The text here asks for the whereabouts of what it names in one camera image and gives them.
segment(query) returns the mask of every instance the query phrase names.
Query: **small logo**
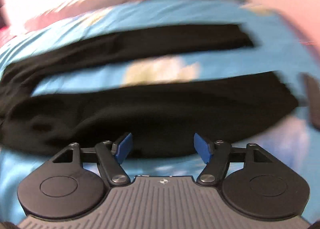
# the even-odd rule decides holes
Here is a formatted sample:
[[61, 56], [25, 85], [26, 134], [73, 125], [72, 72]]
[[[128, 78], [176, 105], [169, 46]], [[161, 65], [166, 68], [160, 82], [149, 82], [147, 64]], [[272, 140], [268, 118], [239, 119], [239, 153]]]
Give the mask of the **small logo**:
[[163, 178], [159, 182], [164, 185], [164, 184], [167, 184], [169, 182], [169, 180]]

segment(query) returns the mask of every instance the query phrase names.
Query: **gray ridged plate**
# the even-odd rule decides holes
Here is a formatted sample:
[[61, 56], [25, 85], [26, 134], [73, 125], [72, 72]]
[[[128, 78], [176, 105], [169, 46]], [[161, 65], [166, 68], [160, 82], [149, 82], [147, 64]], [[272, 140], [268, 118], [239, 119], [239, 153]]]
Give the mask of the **gray ridged plate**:
[[92, 213], [67, 222], [28, 216], [21, 229], [306, 229], [301, 217], [257, 221], [230, 209], [215, 188], [198, 186], [191, 177], [137, 177], [113, 188]]

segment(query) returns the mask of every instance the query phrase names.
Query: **metal pivot screw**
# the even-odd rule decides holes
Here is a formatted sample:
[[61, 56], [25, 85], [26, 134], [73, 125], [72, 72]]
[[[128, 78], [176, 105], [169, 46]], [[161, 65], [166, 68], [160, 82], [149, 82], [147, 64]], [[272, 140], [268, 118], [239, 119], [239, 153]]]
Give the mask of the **metal pivot screw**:
[[213, 181], [215, 181], [215, 177], [213, 175], [210, 174], [204, 174], [200, 176], [200, 181], [204, 182], [204, 183], [211, 183]]
[[113, 178], [112, 178], [112, 181], [114, 183], [123, 183], [123, 182], [126, 182], [127, 181], [127, 177], [125, 175], [115, 175]]

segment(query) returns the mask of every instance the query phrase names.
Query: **red fabric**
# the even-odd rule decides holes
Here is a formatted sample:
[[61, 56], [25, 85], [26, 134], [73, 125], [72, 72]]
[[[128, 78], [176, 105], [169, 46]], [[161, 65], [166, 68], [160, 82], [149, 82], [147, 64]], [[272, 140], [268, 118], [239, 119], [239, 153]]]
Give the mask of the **red fabric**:
[[10, 28], [3, 27], [0, 29], [0, 47], [9, 42], [12, 38], [16, 37], [11, 34]]

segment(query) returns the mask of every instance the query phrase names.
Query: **triangular cutout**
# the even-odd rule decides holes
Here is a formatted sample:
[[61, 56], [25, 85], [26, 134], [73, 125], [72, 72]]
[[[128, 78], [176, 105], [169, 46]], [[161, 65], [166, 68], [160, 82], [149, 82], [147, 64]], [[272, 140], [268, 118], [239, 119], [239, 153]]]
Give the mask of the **triangular cutout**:
[[73, 149], [69, 149], [58, 156], [53, 163], [71, 163], [73, 159]]
[[253, 157], [255, 162], [265, 162], [265, 163], [271, 163], [272, 161], [268, 159], [261, 151], [258, 149], [255, 149], [253, 151]]

